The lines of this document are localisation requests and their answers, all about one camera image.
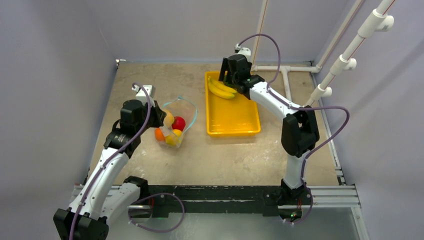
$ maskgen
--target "gray wall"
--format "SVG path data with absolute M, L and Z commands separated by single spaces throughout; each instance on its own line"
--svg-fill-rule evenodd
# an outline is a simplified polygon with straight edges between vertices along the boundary
M 378 4 L 364 3 L 318 82 Z M 331 83 L 333 96 L 323 102 L 350 110 L 335 144 L 347 182 L 357 186 L 371 239 L 423 239 L 424 2 L 396 1 L 388 13 L 393 29 L 364 41 L 354 55 L 356 70 L 338 76 Z M 335 131 L 345 116 L 337 110 L 327 114 Z
M 0 239 L 57 239 L 116 62 L 83 0 L 2 0 L 0 56 Z
M 255 34 L 262 0 L 87 0 L 117 59 L 221 61 Z M 314 60 L 347 0 L 269 0 L 263 33 L 275 37 L 283 62 Z M 246 43 L 252 47 L 254 41 Z M 277 59 L 263 39 L 258 59 Z

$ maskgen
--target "bag of fruit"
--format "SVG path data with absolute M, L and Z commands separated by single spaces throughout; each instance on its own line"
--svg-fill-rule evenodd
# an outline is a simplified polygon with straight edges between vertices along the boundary
M 196 120 L 198 110 L 196 106 L 182 97 L 165 103 L 162 110 L 166 112 L 163 126 L 156 128 L 154 136 L 159 144 L 179 148 L 184 134 Z

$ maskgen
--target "beige table surface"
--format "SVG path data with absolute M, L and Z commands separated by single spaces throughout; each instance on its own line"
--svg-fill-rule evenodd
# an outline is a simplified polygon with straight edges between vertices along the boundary
M 159 105 L 182 96 L 198 110 L 197 120 L 187 132 L 179 149 L 159 146 L 154 129 L 142 136 L 142 143 L 114 184 L 120 185 L 128 176 L 148 180 L 150 185 L 279 185 L 286 172 L 287 153 L 280 139 L 282 123 L 258 105 L 261 132 L 254 137 L 212 138 L 206 133 L 205 72 L 218 71 L 220 64 L 144 64 L 122 63 L 101 124 L 91 161 L 90 174 L 99 161 L 103 143 L 113 123 L 120 117 L 126 100 L 134 99 L 134 82 L 154 85 L 154 99 Z M 270 81 L 272 71 L 257 74 Z M 308 72 L 289 72 L 293 101 L 304 104 L 313 84 Z M 272 87 L 285 95 L 279 74 Z M 322 142 L 326 138 L 321 113 L 316 112 Z M 338 185 L 335 167 L 328 146 L 312 155 L 306 167 L 306 181 L 312 186 Z

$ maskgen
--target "yellow plastic bin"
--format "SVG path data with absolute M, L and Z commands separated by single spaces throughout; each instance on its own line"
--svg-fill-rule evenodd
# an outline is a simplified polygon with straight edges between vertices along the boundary
M 256 102 L 236 93 L 233 99 L 224 99 L 211 93 L 208 77 L 218 80 L 219 71 L 204 74 L 206 96 L 206 130 L 211 137 L 253 136 L 261 131 Z

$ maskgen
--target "banana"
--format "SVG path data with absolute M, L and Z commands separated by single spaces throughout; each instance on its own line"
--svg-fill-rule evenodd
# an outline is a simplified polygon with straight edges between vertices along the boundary
M 213 94 L 215 94 L 218 97 L 221 97 L 223 99 L 233 99 L 236 95 L 232 94 L 231 92 L 223 91 L 219 88 L 217 88 L 210 79 L 207 80 L 207 86 L 209 87 L 209 91 Z
M 237 93 L 237 91 L 234 88 L 231 88 L 229 86 L 225 86 L 223 82 L 212 79 L 210 80 L 212 82 L 213 85 L 215 85 L 217 88 L 221 89 L 224 92 L 229 92 L 232 94 Z

